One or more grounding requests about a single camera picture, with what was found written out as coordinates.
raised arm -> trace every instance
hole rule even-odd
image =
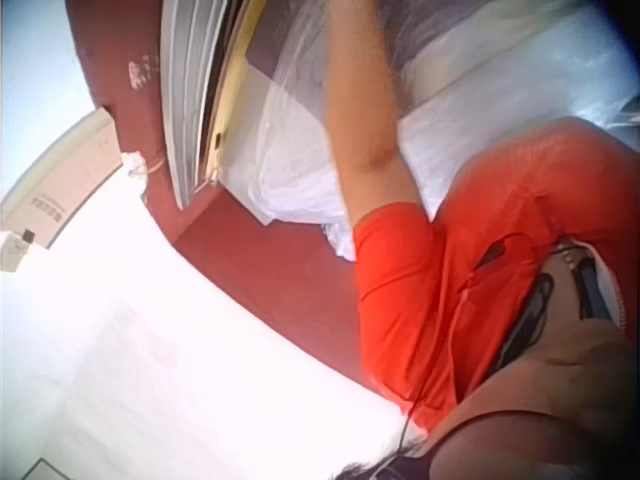
[[[378,0],[329,0],[327,130],[351,224],[397,202],[420,204],[398,149],[399,107]]]

dark hair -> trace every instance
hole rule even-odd
[[[396,455],[406,455],[409,452],[413,451],[419,444],[420,440],[416,440],[409,445],[402,448],[402,450],[394,450],[387,456],[385,456],[382,460],[377,462],[375,465],[364,465],[362,463],[351,463],[345,467],[342,472],[338,474],[337,477],[333,477],[332,480],[369,480],[371,475],[376,473],[376,471],[385,463],[388,462],[389,459],[395,457]]]

orange shirt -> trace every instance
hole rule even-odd
[[[412,418],[432,430],[483,382],[563,236],[603,258],[635,338],[639,179],[631,150],[563,120],[472,160],[433,222],[414,204],[371,212],[354,229],[368,376],[405,414],[419,399]]]

red wall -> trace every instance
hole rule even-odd
[[[161,0],[67,0],[76,50],[93,101],[114,117],[120,148],[139,151],[150,168],[165,161],[150,176],[147,206],[173,243],[211,202],[216,189],[203,189],[184,212],[174,199],[160,101],[161,8]],[[130,62],[139,66],[145,79],[138,89],[131,84]]]
[[[140,151],[150,167],[166,158],[157,62],[161,3],[67,0],[94,102],[115,118],[121,149]],[[139,88],[131,84],[130,62],[142,68]],[[211,187],[182,212],[166,163],[150,176],[148,208],[168,240],[213,283],[321,362],[369,386],[360,368],[353,266],[335,256],[320,227],[264,227],[225,190]]]

peeling paint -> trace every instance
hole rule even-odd
[[[129,61],[129,83],[134,90],[144,87],[155,74],[160,72],[158,55],[143,55],[140,62]]]

